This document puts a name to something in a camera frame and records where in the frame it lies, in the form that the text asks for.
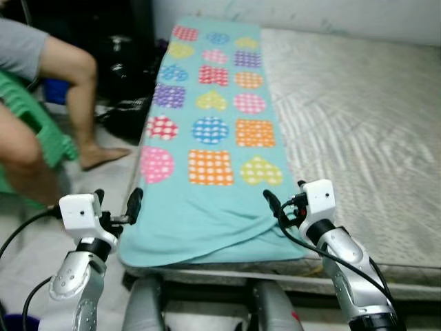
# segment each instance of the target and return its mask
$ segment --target yellow polka dot heart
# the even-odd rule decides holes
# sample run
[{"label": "yellow polka dot heart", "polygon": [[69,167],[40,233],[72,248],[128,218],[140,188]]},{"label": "yellow polka dot heart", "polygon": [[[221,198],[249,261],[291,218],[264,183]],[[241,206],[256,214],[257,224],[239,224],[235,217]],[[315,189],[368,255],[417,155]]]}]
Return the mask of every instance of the yellow polka dot heart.
[{"label": "yellow polka dot heart", "polygon": [[173,41],[168,46],[168,52],[175,59],[185,59],[186,57],[193,55],[194,49],[193,47],[185,45],[184,43],[177,43]]},{"label": "yellow polka dot heart", "polygon": [[239,48],[249,48],[255,50],[259,43],[252,38],[243,37],[236,40],[236,46]]},{"label": "yellow polka dot heart", "polygon": [[227,100],[216,91],[209,91],[202,94],[197,100],[196,105],[202,109],[215,108],[219,111],[227,109]]},{"label": "yellow polka dot heart", "polygon": [[280,169],[258,155],[240,167],[240,175],[250,185],[263,181],[269,185],[280,185],[283,181]]}]

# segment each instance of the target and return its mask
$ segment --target person's leg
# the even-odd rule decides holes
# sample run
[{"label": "person's leg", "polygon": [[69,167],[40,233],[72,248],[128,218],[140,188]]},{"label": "person's leg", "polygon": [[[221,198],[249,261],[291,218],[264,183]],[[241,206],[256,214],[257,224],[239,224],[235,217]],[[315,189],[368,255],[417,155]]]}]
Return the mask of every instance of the person's leg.
[{"label": "person's leg", "polygon": [[1,102],[0,163],[18,193],[45,205],[58,203],[57,176],[43,160],[40,143]]},{"label": "person's leg", "polygon": [[88,169],[129,154],[124,148],[102,148],[94,135],[96,63],[92,55],[48,37],[41,53],[39,74],[68,81],[67,107],[79,147],[80,164]]}]

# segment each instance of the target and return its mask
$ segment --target bare foot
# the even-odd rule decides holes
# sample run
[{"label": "bare foot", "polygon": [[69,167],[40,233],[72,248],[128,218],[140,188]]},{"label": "bare foot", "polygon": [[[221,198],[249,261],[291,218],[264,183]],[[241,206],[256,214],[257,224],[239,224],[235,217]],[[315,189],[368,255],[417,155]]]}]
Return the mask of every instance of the bare foot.
[{"label": "bare foot", "polygon": [[80,165],[84,171],[96,168],[104,163],[115,161],[130,154],[127,148],[93,148],[87,152],[81,151]]}]

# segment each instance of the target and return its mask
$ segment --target white wall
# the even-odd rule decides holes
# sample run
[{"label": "white wall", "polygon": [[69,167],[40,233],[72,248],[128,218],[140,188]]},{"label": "white wall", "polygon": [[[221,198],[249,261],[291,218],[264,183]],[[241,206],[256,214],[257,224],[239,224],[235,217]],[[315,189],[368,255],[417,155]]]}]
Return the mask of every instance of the white wall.
[{"label": "white wall", "polygon": [[156,34],[183,15],[440,45],[440,0],[154,0]]}]

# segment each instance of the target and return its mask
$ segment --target blue polka dot circle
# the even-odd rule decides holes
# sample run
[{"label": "blue polka dot circle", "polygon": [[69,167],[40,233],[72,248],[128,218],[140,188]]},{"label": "blue polka dot circle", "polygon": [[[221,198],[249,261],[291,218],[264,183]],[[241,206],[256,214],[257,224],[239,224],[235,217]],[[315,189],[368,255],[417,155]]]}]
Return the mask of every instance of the blue polka dot circle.
[{"label": "blue polka dot circle", "polygon": [[223,45],[229,41],[229,35],[219,32],[211,32],[207,34],[207,39],[214,45]]},{"label": "blue polka dot circle", "polygon": [[193,124],[193,137],[195,140],[216,145],[228,136],[228,126],[218,117],[203,117]]}]

